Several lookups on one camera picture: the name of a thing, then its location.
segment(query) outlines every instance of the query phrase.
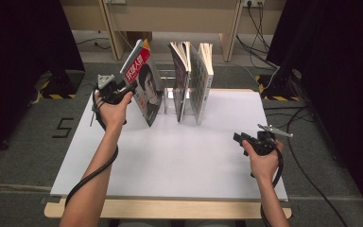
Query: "book spine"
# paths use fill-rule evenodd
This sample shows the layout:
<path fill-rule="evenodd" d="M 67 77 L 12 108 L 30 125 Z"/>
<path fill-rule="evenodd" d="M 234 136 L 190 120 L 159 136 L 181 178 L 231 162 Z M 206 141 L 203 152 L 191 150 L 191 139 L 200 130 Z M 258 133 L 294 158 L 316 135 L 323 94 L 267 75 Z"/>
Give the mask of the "book spine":
<path fill-rule="evenodd" d="M 212 85 L 212 80 L 214 78 L 214 75 L 208 75 L 208 79 L 207 79 L 207 83 L 206 83 L 206 87 L 205 87 L 205 92 L 204 92 L 204 99 L 202 100 L 202 106 L 200 109 L 200 113 L 199 113 L 199 124 L 201 124 L 201 120 L 205 111 L 205 106 L 208 100 L 208 96 L 209 96 L 209 92 L 211 90 L 211 85 Z"/>

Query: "electrical outlet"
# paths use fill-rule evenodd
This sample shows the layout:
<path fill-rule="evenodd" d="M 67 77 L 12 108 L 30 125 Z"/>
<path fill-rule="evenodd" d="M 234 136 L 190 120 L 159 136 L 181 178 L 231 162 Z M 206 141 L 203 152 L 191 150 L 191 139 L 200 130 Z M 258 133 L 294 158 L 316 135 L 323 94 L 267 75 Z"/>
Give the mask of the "electrical outlet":
<path fill-rule="evenodd" d="M 244 0 L 244 4 L 243 4 L 243 7 L 246 7 L 247 6 L 247 3 L 249 2 L 250 0 Z M 259 8 L 259 4 L 262 3 L 262 6 L 264 6 L 264 3 L 265 3 L 265 0 L 251 0 L 251 7 L 252 8 Z"/>

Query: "black curtain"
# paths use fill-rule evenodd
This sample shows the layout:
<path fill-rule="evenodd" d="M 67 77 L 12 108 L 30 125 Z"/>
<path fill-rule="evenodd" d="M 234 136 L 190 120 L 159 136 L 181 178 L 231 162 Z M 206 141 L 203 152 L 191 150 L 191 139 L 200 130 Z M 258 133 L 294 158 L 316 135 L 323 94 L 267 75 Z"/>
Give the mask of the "black curtain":
<path fill-rule="evenodd" d="M 316 23 L 306 28 L 311 37 L 302 51 L 287 58 L 309 2 L 287 0 L 269 59 L 291 61 L 302 72 L 302 85 L 325 135 L 363 195 L 363 4 L 325 2 L 316 11 Z"/>
<path fill-rule="evenodd" d="M 61 3 L 0 1 L 0 143 L 26 109 L 46 71 L 67 78 L 84 66 Z"/>

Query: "yellow black hazard tape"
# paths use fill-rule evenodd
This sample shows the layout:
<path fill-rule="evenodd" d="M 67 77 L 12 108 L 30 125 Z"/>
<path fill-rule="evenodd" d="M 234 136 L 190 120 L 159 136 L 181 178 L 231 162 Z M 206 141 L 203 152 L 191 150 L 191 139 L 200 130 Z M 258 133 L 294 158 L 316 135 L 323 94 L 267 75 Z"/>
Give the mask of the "yellow black hazard tape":
<path fill-rule="evenodd" d="M 53 98 L 53 99 L 64 99 L 64 98 L 75 98 L 76 94 L 69 94 L 74 92 L 63 91 L 61 89 L 50 89 L 49 81 L 43 84 L 43 88 L 40 90 L 41 97 Z"/>
<path fill-rule="evenodd" d="M 276 100 L 276 101 L 299 101 L 300 99 L 293 94 L 293 92 L 289 95 L 281 95 L 281 96 L 275 96 L 275 95 L 269 95 L 267 94 L 267 90 L 264 89 L 264 85 L 261 81 L 261 76 L 255 76 L 255 79 L 257 80 L 259 87 L 259 94 L 260 97 L 265 100 Z"/>

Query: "book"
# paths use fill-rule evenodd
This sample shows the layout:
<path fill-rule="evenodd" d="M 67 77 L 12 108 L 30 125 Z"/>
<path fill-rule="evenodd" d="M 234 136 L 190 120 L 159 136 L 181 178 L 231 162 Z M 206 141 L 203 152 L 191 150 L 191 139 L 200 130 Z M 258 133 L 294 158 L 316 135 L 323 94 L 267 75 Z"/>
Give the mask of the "book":
<path fill-rule="evenodd" d="M 171 42 L 169 45 L 175 66 L 175 83 L 173 85 L 173 100 L 175 102 L 176 116 L 178 122 L 182 122 L 184 115 L 185 100 L 188 82 L 191 72 L 190 66 L 190 43 Z"/>
<path fill-rule="evenodd" d="M 214 77 L 212 44 L 200 44 L 199 51 L 189 42 L 172 42 L 168 46 L 175 66 L 173 97 L 178 121 L 182 121 L 188 93 L 196 122 L 201 124 Z"/>
<path fill-rule="evenodd" d="M 212 44 L 199 44 L 199 52 L 191 48 L 191 85 L 190 104 L 196 117 L 197 124 L 201 124 L 204 116 L 205 106 L 211 90 L 214 78 L 214 68 L 212 66 Z"/>
<path fill-rule="evenodd" d="M 120 75 L 126 85 L 137 81 L 134 100 L 146 122 L 151 126 L 164 99 L 164 83 L 158 68 L 150 57 L 148 40 L 138 40 L 122 68 Z"/>

